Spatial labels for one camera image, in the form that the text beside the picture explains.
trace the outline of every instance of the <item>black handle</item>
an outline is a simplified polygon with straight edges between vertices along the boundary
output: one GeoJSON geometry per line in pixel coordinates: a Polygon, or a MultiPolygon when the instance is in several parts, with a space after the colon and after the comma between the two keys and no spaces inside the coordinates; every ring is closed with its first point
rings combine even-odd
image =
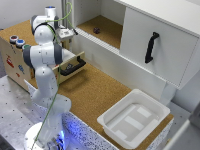
{"type": "Polygon", "coordinates": [[[62,70],[60,69],[60,74],[63,76],[68,76],[71,73],[75,72],[76,70],[78,70],[79,68],[85,66],[86,62],[80,58],[80,56],[77,57],[77,61],[79,62],[78,65],[74,66],[73,68],[70,69],[66,69],[66,70],[62,70]]]}
{"type": "Polygon", "coordinates": [[[149,41],[149,45],[147,48],[147,53],[145,56],[145,63],[148,64],[150,61],[153,60],[153,57],[151,57],[151,53],[153,50],[153,45],[154,45],[154,40],[157,39],[160,35],[156,32],[153,32],[153,36],[151,37],[150,41],[149,41]]]}

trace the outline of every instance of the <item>cabinet door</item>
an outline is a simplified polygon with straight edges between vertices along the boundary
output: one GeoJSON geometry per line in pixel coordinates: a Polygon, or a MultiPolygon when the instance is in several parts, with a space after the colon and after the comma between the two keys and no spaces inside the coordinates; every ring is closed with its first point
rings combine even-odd
{"type": "Polygon", "coordinates": [[[120,54],[179,86],[198,38],[133,9],[127,8],[120,54]],[[151,56],[145,63],[150,38],[154,40],[151,56]]]}

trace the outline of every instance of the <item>white wall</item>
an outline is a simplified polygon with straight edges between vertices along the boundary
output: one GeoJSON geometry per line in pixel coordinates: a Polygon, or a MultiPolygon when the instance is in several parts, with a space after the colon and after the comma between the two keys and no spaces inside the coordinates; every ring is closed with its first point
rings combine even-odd
{"type": "Polygon", "coordinates": [[[200,102],[200,71],[183,87],[173,99],[182,108],[193,111],[200,102]]]}
{"type": "Polygon", "coordinates": [[[61,0],[0,0],[0,29],[43,15],[46,6],[55,6],[61,18],[61,0]]]}

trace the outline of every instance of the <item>cabinet handle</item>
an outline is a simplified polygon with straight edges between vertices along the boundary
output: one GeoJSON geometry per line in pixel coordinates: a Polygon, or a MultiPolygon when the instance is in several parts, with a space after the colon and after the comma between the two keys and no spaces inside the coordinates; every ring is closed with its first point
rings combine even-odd
{"type": "Polygon", "coordinates": [[[153,57],[151,57],[151,53],[153,50],[153,45],[154,45],[154,40],[157,39],[160,35],[156,32],[153,32],[153,36],[151,37],[150,41],[149,41],[149,45],[147,48],[147,53],[145,56],[145,63],[148,64],[149,62],[151,62],[153,60],[153,57]]]}
{"type": "Polygon", "coordinates": [[[68,76],[71,73],[73,73],[76,70],[78,70],[79,68],[85,66],[85,64],[86,64],[86,62],[83,59],[81,59],[80,56],[77,57],[77,61],[79,62],[79,64],[74,66],[73,68],[66,69],[66,70],[60,69],[60,74],[63,75],[63,76],[68,76]]]}

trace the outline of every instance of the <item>white plastic bin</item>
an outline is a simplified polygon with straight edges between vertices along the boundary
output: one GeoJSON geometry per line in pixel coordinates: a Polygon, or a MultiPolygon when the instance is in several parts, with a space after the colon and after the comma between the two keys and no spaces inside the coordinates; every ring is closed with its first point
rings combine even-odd
{"type": "Polygon", "coordinates": [[[169,113],[169,108],[135,89],[97,120],[122,147],[135,149],[169,113]]]}

